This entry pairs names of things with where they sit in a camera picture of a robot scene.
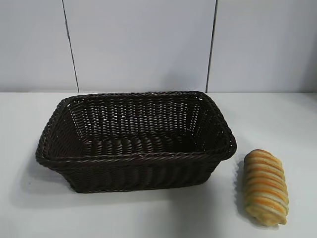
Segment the white table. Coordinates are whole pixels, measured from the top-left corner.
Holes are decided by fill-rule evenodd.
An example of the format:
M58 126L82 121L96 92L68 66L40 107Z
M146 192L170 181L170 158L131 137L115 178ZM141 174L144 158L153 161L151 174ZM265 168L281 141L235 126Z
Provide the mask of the white table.
M317 233L317 94L210 94L238 150L207 183L99 194L73 192L34 158L53 110L71 95L0 94L0 238L298 238ZM290 199L286 226L257 227L237 208L238 164L255 148L283 161Z

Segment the wicker basket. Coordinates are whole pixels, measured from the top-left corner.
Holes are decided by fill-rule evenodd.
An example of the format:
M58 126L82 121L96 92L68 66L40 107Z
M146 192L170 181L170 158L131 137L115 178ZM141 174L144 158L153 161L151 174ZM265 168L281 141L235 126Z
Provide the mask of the wicker basket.
M204 93L117 93L62 100L36 158L76 192L90 193L201 184L235 151Z

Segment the basket weave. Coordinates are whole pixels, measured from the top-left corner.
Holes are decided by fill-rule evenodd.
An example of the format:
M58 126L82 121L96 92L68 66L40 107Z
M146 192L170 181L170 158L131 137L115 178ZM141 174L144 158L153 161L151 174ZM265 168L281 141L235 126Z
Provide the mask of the basket weave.
M90 193L201 184L235 151L204 93L117 93L62 100L36 158L76 192Z

